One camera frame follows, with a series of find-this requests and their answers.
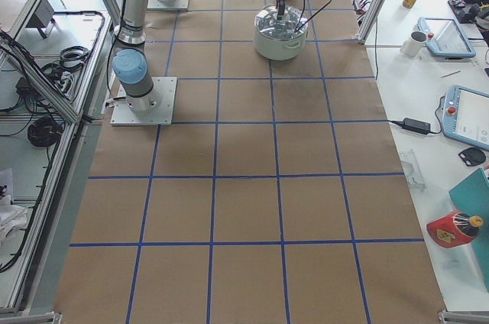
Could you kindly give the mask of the far teach pendant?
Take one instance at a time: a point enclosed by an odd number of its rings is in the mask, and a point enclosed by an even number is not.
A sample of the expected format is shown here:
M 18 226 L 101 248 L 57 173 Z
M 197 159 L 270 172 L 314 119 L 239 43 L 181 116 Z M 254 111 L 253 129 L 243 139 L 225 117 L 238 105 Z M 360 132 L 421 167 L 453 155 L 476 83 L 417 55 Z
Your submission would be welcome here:
M 418 28 L 431 38 L 426 40 L 428 51 L 442 59 L 464 60 L 476 52 L 463 28 L 454 18 L 419 18 Z

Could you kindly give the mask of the black power adapter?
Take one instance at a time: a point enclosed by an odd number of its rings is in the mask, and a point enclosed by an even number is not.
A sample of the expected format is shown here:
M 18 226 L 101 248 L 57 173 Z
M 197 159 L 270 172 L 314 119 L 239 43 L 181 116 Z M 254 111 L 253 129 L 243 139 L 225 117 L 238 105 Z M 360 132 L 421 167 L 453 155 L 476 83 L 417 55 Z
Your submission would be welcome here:
M 430 123 L 413 118 L 404 118 L 403 120 L 395 121 L 389 120 L 389 123 L 397 125 L 406 131 L 411 131 L 422 135 L 440 133 L 440 131 L 433 131 Z

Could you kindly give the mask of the clear plastic holder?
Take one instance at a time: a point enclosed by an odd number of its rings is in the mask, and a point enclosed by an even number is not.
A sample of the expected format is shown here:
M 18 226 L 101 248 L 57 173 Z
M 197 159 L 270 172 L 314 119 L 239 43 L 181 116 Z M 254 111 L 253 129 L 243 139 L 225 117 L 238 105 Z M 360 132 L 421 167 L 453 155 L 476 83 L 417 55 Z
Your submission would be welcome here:
M 408 187 L 411 190 L 424 190 L 426 188 L 426 182 L 413 150 L 400 151 L 399 157 Z

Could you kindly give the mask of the teach pendant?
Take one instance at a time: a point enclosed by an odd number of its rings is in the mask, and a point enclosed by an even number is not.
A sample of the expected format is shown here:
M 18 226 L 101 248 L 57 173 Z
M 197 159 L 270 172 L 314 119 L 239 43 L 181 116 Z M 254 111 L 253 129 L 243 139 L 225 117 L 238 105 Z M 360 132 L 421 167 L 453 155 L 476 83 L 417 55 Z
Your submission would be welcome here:
M 442 133 L 487 151 L 488 94 L 464 86 L 451 86 L 442 106 Z
M 418 28 L 431 38 L 426 40 L 428 51 L 442 59 L 464 60 L 476 52 L 463 28 L 454 18 L 419 18 Z

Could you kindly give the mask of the black round object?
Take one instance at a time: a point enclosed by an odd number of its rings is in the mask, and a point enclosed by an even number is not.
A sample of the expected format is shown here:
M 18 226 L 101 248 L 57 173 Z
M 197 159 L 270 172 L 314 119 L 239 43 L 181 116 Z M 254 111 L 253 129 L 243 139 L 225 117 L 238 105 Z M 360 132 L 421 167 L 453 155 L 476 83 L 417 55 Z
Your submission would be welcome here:
M 477 147 L 468 147 L 460 151 L 458 157 L 468 167 L 476 167 L 486 161 L 485 153 Z

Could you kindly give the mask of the white mug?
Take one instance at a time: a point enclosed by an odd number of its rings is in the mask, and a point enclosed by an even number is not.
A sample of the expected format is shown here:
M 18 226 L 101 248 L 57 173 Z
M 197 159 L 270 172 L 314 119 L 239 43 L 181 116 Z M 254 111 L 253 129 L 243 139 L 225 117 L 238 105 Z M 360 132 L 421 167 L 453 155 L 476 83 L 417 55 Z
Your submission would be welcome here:
M 400 48 L 402 55 L 415 57 L 427 40 L 427 35 L 422 31 L 412 31 Z

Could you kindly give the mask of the teal folder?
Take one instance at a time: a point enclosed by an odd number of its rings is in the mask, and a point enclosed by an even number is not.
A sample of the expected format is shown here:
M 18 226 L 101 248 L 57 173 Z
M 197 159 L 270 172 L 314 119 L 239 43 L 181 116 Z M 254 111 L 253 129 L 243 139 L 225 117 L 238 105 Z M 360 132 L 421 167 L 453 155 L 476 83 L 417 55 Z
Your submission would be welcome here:
M 484 221 L 471 246 L 488 288 L 488 175 L 478 168 L 452 187 L 449 196 L 456 209 L 468 215 L 479 215 Z

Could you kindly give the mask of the pale green cooking pot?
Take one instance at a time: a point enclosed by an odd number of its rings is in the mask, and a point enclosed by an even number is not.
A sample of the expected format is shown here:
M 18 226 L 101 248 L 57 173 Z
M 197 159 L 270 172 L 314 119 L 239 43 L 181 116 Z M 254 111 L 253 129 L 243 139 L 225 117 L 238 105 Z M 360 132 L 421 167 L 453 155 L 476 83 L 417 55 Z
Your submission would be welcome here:
M 273 40 L 259 34 L 254 26 L 253 43 L 255 50 L 269 60 L 290 60 L 298 56 L 305 47 L 307 34 L 292 40 Z

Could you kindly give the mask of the near teach pendant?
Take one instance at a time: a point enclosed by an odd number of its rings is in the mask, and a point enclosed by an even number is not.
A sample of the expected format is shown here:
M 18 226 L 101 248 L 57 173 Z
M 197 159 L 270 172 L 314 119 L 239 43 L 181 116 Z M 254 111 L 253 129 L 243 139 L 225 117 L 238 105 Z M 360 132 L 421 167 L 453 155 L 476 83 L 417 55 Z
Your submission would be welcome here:
M 487 151 L 488 94 L 464 86 L 451 86 L 442 106 L 442 133 Z

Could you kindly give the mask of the glass pot lid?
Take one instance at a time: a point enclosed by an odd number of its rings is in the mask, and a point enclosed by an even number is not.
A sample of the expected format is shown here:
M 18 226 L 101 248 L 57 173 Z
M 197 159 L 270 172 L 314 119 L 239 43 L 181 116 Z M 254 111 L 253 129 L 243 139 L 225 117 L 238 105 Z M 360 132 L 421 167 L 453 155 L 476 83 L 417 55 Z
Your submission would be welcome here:
M 288 41 L 307 34 L 306 16 L 296 7 L 287 5 L 281 19 L 274 5 L 266 5 L 254 19 L 254 26 L 259 34 L 276 41 Z

